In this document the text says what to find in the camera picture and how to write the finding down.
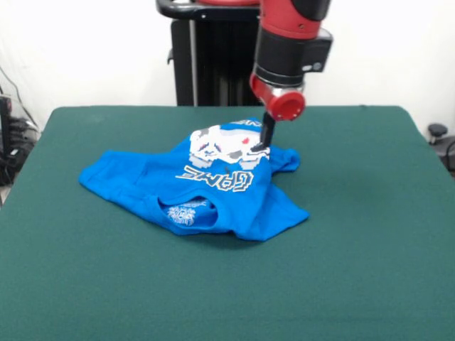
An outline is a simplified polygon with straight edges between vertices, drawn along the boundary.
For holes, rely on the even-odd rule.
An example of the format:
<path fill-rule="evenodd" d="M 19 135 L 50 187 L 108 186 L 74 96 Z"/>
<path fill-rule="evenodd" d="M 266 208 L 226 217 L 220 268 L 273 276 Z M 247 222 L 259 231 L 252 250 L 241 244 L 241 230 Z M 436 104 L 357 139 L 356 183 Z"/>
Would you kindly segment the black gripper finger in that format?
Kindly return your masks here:
<path fill-rule="evenodd" d="M 261 145 L 262 148 L 268 148 L 272 142 L 276 121 L 269 114 L 265 113 L 262 119 Z"/>
<path fill-rule="evenodd" d="M 267 147 L 266 146 L 266 135 L 267 135 L 267 113 L 265 112 L 262 117 L 262 125 L 261 125 L 261 131 L 260 131 L 260 135 L 259 135 L 259 142 L 257 145 L 255 145 L 252 148 L 253 151 L 261 151 Z"/>

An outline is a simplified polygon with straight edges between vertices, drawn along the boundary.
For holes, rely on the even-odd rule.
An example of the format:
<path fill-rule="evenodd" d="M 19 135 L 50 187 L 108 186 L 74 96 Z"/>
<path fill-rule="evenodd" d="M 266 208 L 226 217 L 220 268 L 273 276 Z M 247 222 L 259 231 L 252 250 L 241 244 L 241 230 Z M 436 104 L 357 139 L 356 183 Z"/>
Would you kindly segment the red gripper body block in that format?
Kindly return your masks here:
<path fill-rule="evenodd" d="M 275 87 L 261 80 L 256 74 L 250 76 L 253 94 L 264 104 L 266 112 L 275 121 L 292 121 L 299 117 L 306 106 L 301 88 Z"/>

